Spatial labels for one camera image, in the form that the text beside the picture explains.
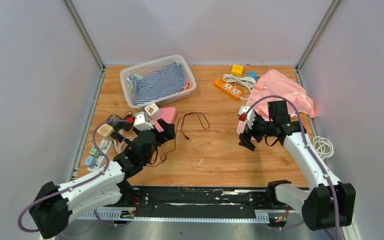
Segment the pink triangular socket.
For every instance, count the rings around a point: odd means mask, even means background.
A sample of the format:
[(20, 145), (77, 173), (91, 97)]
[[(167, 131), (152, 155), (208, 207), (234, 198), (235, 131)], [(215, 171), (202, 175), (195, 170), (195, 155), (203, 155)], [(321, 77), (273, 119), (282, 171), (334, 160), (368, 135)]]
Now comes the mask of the pink triangular socket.
[(154, 126), (159, 132), (163, 132), (163, 128), (161, 125), (158, 123), (158, 120), (162, 119), (164, 120), (167, 124), (173, 124), (176, 116), (177, 116), (177, 109), (175, 107), (163, 107), (159, 109), (161, 112), (161, 115), (159, 115), (155, 119)]

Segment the white tiger cube socket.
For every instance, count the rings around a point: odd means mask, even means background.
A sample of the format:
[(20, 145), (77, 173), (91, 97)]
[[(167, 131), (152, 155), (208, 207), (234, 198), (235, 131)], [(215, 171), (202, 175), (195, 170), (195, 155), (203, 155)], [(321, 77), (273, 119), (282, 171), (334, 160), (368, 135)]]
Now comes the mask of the white tiger cube socket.
[(161, 109), (155, 103), (148, 104), (144, 110), (152, 120), (156, 120), (162, 115)]

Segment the pink USB charger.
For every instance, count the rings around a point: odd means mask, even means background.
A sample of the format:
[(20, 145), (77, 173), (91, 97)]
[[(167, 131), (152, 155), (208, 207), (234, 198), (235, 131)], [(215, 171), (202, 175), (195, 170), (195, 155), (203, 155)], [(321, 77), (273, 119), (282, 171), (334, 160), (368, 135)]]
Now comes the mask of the pink USB charger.
[(264, 82), (257, 82), (255, 85), (255, 89), (262, 91), (263, 89), (266, 89), (266, 85)]

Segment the orange USB power strip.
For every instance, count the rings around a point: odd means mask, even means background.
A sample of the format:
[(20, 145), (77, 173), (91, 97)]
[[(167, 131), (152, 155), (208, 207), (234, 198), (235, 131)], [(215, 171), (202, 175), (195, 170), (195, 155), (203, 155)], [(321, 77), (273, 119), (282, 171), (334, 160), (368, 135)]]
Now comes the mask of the orange USB power strip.
[(227, 82), (223, 78), (217, 78), (214, 81), (214, 86), (236, 101), (238, 101), (242, 95), (242, 91), (240, 89), (236, 88), (233, 84)]

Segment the yellow cube socket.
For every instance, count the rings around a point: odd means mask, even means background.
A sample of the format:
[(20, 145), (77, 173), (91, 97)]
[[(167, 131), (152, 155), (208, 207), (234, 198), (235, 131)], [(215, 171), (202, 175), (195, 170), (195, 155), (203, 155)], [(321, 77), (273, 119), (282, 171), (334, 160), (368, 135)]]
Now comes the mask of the yellow cube socket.
[(243, 71), (244, 71), (243, 65), (233, 64), (230, 74), (235, 77), (241, 77), (243, 75)]

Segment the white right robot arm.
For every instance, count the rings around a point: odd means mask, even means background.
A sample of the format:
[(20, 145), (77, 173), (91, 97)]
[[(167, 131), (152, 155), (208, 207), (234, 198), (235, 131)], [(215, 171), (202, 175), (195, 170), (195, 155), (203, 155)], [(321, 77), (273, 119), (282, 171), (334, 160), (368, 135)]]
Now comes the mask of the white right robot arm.
[(294, 158), (308, 184), (308, 191), (288, 180), (268, 183), (266, 204), (272, 209), (287, 205), (296, 210), (306, 226), (312, 230), (339, 229), (353, 222), (356, 190), (351, 183), (343, 183), (323, 162), (301, 119), (293, 121), (288, 112), (288, 101), (270, 101), (268, 120), (252, 106), (241, 106), (239, 120), (245, 124), (239, 135), (239, 145), (251, 151), (258, 143), (274, 137)]

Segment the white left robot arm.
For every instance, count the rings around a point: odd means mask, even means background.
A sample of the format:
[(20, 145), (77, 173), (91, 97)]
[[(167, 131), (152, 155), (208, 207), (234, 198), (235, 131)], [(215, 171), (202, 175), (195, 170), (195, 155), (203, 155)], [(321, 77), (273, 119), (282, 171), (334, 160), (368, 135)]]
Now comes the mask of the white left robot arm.
[(44, 239), (60, 234), (73, 220), (100, 207), (118, 203), (129, 206), (134, 197), (128, 179), (151, 163), (163, 143), (176, 137), (175, 124), (158, 119), (163, 131), (138, 131), (136, 138), (105, 165), (78, 179), (61, 184), (44, 184), (26, 208)]

